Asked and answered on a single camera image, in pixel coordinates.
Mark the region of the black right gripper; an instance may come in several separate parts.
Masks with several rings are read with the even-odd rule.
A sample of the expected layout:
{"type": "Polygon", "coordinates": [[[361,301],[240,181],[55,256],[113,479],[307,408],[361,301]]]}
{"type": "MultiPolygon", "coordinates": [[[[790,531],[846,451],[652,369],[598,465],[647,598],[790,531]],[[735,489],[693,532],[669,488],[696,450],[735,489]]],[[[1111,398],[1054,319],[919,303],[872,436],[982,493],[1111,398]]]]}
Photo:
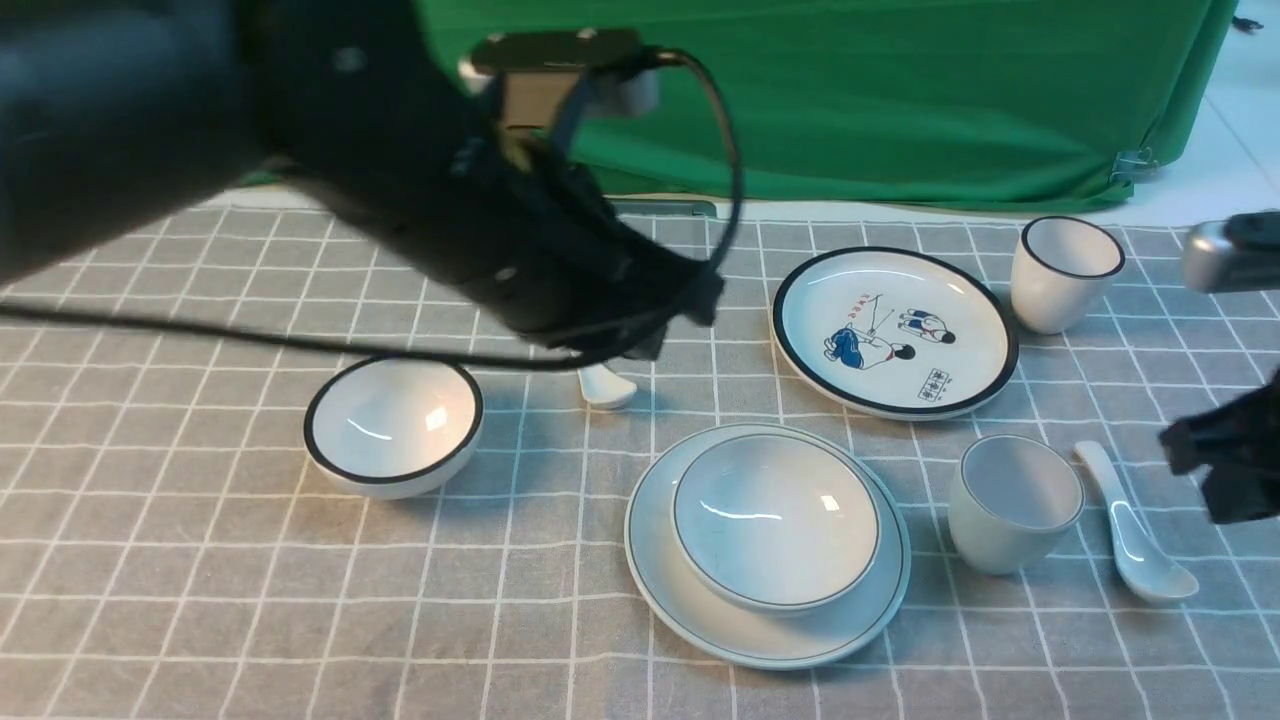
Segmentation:
{"type": "Polygon", "coordinates": [[[1212,524],[1279,515],[1279,374],[1216,409],[1176,420],[1158,442],[1174,475],[1208,469],[1199,492],[1212,524]]]}

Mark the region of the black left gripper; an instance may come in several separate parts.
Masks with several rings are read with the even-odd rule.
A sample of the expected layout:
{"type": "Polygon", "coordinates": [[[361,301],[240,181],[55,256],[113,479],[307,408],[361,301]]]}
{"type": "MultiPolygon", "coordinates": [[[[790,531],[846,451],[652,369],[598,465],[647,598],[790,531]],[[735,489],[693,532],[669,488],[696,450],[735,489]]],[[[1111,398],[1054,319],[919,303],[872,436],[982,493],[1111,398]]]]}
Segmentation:
{"type": "Polygon", "coordinates": [[[402,259],[544,348],[541,365],[654,360],[672,320],[716,323],[724,242],[696,260],[640,234],[544,138],[416,133],[399,164],[402,259]]]}

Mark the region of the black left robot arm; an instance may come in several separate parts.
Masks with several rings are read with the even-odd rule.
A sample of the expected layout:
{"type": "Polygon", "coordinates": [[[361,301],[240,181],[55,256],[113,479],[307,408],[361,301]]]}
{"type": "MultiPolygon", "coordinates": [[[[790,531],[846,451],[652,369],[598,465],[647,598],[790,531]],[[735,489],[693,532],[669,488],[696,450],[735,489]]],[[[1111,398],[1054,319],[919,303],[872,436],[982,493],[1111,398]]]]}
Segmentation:
{"type": "Polygon", "coordinates": [[[3,315],[524,372],[655,360],[675,318],[713,325],[745,183],[705,65],[621,27],[493,33],[467,59],[477,78],[461,85],[413,1],[5,1],[3,282],[265,172],[561,357],[12,300],[3,315]],[[730,219],[704,260],[623,223],[570,158],[582,119],[649,111],[667,67],[696,76],[730,167],[730,219]]]}

